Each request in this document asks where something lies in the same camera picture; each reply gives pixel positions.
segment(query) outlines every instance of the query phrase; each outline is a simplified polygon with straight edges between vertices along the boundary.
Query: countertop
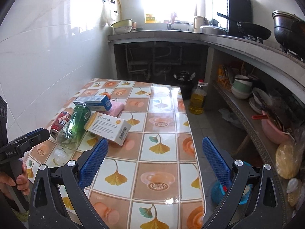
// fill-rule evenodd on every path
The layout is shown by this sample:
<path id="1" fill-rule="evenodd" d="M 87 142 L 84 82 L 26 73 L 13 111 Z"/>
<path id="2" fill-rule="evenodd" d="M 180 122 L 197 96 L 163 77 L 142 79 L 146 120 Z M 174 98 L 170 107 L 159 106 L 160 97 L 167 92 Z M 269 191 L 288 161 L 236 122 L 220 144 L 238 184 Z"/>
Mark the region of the countertop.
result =
<path id="1" fill-rule="evenodd" d="M 208 35 L 176 30 L 149 30 L 108 36 L 109 44 L 170 41 L 205 44 L 244 60 L 292 91 L 305 103 L 305 64 L 264 44 L 225 35 Z"/>
<path id="2" fill-rule="evenodd" d="M 120 118 L 132 125 L 123 146 L 109 142 L 108 153 L 92 184 L 84 189 L 110 229 L 195 228 L 203 224 L 205 196 L 188 117 L 179 87 L 95 78 L 59 111 L 70 114 L 76 97 L 111 94 L 126 103 Z M 49 130 L 58 113 L 48 123 Z M 99 138 L 87 132 L 79 147 L 68 152 L 77 160 Z M 25 160 L 34 182 L 41 164 L 58 167 L 56 141 L 35 146 Z M 65 187 L 66 209 L 75 214 Z"/>

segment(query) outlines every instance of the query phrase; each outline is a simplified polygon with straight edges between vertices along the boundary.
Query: yellow cooking oil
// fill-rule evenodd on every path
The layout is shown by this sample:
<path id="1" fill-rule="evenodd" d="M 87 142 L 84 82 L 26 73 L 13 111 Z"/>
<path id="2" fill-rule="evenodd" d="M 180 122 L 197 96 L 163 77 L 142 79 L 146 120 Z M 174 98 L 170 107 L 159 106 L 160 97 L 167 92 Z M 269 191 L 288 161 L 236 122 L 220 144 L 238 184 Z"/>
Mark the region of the yellow cooking oil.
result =
<path id="1" fill-rule="evenodd" d="M 207 85 L 203 80 L 199 80 L 197 86 L 193 89 L 189 105 L 189 111 L 192 114 L 199 115 L 203 112 Z"/>

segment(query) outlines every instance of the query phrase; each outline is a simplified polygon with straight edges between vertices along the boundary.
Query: pink cloth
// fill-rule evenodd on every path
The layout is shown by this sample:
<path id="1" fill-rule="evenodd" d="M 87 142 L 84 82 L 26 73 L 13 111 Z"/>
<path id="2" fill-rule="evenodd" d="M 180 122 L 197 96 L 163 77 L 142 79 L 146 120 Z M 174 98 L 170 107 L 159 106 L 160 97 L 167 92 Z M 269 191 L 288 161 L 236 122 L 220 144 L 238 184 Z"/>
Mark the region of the pink cloth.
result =
<path id="1" fill-rule="evenodd" d="M 109 111 L 100 111 L 100 113 L 117 117 L 119 115 L 119 113 L 124 109 L 125 103 L 116 102 L 116 101 L 112 101 L 112 100 L 110 100 L 110 102 L 112 104 L 111 109 Z"/>

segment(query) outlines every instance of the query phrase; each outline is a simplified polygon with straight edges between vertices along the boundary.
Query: silver bolt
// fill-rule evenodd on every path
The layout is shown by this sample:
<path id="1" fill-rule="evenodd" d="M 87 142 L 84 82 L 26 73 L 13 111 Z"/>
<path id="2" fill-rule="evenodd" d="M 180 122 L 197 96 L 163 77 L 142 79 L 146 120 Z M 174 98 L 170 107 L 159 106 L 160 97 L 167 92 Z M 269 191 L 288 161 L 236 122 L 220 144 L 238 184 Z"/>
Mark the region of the silver bolt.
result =
<path id="1" fill-rule="evenodd" d="M 68 166 L 69 167 L 72 167 L 72 166 L 74 166 L 75 165 L 75 161 L 74 160 L 70 160 L 69 162 L 68 162 Z"/>
<path id="2" fill-rule="evenodd" d="M 235 160 L 235 164 L 238 166 L 242 166 L 244 163 L 241 160 Z"/>
<path id="3" fill-rule="evenodd" d="M 265 169 L 271 169 L 271 166 L 269 164 L 264 165 Z"/>
<path id="4" fill-rule="evenodd" d="M 45 164 L 42 164 L 42 165 L 39 166 L 40 170 L 44 170 L 45 168 L 46 168 Z"/>

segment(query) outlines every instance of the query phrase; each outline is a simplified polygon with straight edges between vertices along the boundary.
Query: gray floor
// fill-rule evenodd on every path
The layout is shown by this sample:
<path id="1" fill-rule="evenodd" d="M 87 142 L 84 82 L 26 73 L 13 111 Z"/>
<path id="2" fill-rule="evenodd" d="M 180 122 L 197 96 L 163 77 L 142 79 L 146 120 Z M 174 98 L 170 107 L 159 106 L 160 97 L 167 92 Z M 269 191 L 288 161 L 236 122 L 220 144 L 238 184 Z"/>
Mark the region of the gray floor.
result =
<path id="1" fill-rule="evenodd" d="M 202 139 L 208 136 L 216 146 L 233 155 L 247 134 L 244 130 L 239 129 L 222 119 L 222 115 L 217 110 L 204 111 L 200 115 L 194 115 L 188 110 L 189 100 L 184 101 L 184 103 L 202 175 L 206 200 L 206 214 L 204 222 L 206 222 L 216 208 L 216 205 L 213 204 L 211 200 L 211 188 L 216 181 L 216 176 L 203 154 L 201 145 Z M 239 211 L 235 213 L 231 222 L 237 221 L 238 219 Z"/>

